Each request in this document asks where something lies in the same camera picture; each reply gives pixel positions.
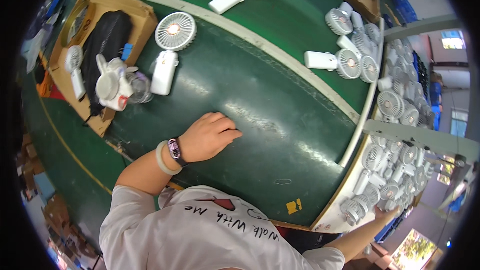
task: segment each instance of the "yellow tape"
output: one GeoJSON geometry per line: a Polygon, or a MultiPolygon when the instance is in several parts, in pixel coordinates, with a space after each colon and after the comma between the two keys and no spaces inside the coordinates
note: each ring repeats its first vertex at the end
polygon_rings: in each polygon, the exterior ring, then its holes
{"type": "Polygon", "coordinates": [[[63,137],[60,135],[60,132],[57,130],[57,127],[55,126],[55,124],[53,123],[50,115],[49,115],[49,112],[47,111],[47,108],[45,107],[45,104],[43,103],[43,100],[42,100],[42,97],[40,96],[40,94],[37,92],[37,95],[38,95],[38,99],[40,100],[40,104],[42,105],[42,108],[43,108],[43,111],[45,112],[45,116],[46,118],[48,119],[48,122],[50,123],[51,127],[53,128],[53,130],[55,131],[55,133],[57,134],[57,137],[58,139],[60,140],[60,142],[62,143],[63,147],[65,147],[65,149],[68,151],[68,153],[71,155],[71,157],[73,158],[73,160],[75,162],[77,162],[77,164],[80,166],[80,168],[85,171],[85,173],[88,174],[89,177],[91,177],[95,183],[97,183],[100,187],[102,187],[105,191],[108,192],[108,194],[112,195],[112,191],[107,188],[106,186],[104,186],[97,177],[95,177],[92,172],[88,171],[88,169],[85,167],[85,165],[82,164],[82,162],[77,158],[77,156],[75,155],[75,153],[70,149],[70,147],[68,147],[67,143],[65,142],[65,140],[63,139],[63,137]]]}

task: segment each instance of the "person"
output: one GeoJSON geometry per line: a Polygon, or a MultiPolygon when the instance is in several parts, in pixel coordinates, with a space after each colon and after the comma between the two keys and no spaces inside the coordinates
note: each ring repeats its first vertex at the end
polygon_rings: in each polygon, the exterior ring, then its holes
{"type": "Polygon", "coordinates": [[[239,197],[206,185],[165,188],[181,165],[211,159],[241,136],[230,118],[209,112],[126,167],[100,227],[106,268],[342,269],[397,212],[377,213],[375,220],[301,255],[264,213],[239,197]]]}

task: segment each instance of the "black bag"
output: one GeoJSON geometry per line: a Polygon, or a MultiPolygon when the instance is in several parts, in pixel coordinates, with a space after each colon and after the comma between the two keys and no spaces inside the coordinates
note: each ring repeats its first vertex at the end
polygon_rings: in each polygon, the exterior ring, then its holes
{"type": "Polygon", "coordinates": [[[123,11],[106,12],[95,25],[92,33],[83,44],[83,62],[81,63],[81,75],[85,85],[85,91],[90,99],[90,116],[100,115],[103,106],[99,103],[95,93],[95,85],[100,77],[97,67],[97,54],[102,54],[108,62],[115,57],[121,57],[120,51],[128,42],[132,23],[130,16],[123,11]]]}

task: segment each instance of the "wristwatch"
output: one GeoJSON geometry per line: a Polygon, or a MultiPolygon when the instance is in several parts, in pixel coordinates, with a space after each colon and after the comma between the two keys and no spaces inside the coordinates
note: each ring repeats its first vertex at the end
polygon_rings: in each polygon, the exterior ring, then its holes
{"type": "Polygon", "coordinates": [[[186,161],[182,159],[182,152],[180,151],[180,146],[178,143],[178,137],[173,137],[167,141],[166,146],[170,152],[170,156],[178,163],[180,166],[185,167],[188,165],[186,161]]]}

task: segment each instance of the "window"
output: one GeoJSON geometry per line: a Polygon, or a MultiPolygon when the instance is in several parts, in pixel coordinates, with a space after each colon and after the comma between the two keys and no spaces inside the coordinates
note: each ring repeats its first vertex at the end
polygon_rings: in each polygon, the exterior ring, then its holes
{"type": "Polygon", "coordinates": [[[461,30],[442,31],[441,43],[445,49],[465,49],[465,41],[461,30]]]}
{"type": "Polygon", "coordinates": [[[465,137],[467,130],[467,122],[469,120],[469,113],[452,109],[452,124],[450,125],[450,134],[458,137],[465,137]]]}

